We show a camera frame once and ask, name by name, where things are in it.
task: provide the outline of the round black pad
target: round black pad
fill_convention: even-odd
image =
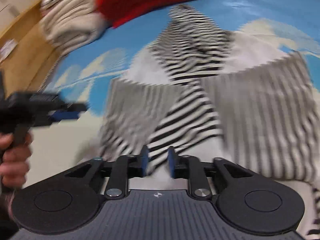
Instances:
[[[294,230],[304,214],[297,192],[262,176],[236,179],[219,195],[217,207],[236,228],[256,235]]]
[[[78,228],[94,217],[98,208],[98,195],[77,178],[39,182],[17,193],[12,202],[15,221],[40,234]]]
[[[36,207],[48,212],[56,212],[65,209],[71,202],[72,196],[68,192],[62,190],[42,192],[35,198]]]
[[[244,201],[248,207],[260,212],[272,212],[282,204],[281,198],[268,190],[252,191],[245,195]]]

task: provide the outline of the gray striped fabric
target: gray striped fabric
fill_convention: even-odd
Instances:
[[[315,199],[316,219],[313,221],[311,229],[304,238],[306,240],[320,239],[320,191],[313,188],[313,196]]]
[[[108,111],[101,127],[100,156],[139,154],[147,138],[178,100],[184,88],[111,80]]]
[[[234,162],[275,179],[315,179],[320,123],[298,52],[200,83],[220,115]]]
[[[150,46],[172,84],[216,75],[229,51],[229,35],[212,19],[185,4],[172,7],[172,21]]]

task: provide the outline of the metal pivot screw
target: metal pivot screw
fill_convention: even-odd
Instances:
[[[195,195],[198,197],[207,197],[210,195],[210,191],[205,188],[198,188],[195,190]]]
[[[109,197],[118,197],[122,194],[122,191],[118,188],[110,188],[106,191]]]

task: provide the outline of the white cloth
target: white cloth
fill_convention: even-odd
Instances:
[[[107,28],[95,9],[95,0],[62,0],[43,17],[40,28],[46,40],[66,55],[95,41]]]
[[[106,27],[107,22],[102,15],[93,12],[55,25],[47,39],[59,47],[62,55],[66,55],[98,39]]]
[[[40,21],[44,35],[50,36],[52,29],[71,19],[92,13],[96,9],[95,0],[62,0]]]
[[[233,40],[230,55],[226,59],[223,72],[231,73],[246,68],[251,68],[268,61],[279,59],[286,53],[273,48],[269,44],[247,35],[242,32],[233,32]],[[168,84],[170,83],[164,70],[158,65],[148,51],[148,46],[143,48],[133,59],[130,69],[124,74],[124,77],[136,82],[148,84]],[[223,150],[222,140],[219,137],[209,138],[203,143],[192,147],[184,152],[187,155],[195,155],[201,161],[210,162],[214,157],[224,157],[232,160],[231,155]],[[306,234],[312,227],[316,218],[314,210],[314,199],[312,187],[301,181],[282,181],[281,183],[293,188],[302,197],[305,203],[305,214],[297,229],[298,233],[306,237]],[[188,187],[185,179],[173,180],[170,178],[167,166],[161,166],[149,178],[130,179],[130,189],[186,189]]]

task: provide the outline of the wooden surface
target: wooden surface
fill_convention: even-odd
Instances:
[[[43,37],[38,22],[40,1],[19,15],[0,35],[0,47],[10,39],[18,42],[13,52],[2,62],[6,93],[17,90],[38,90],[60,53]]]

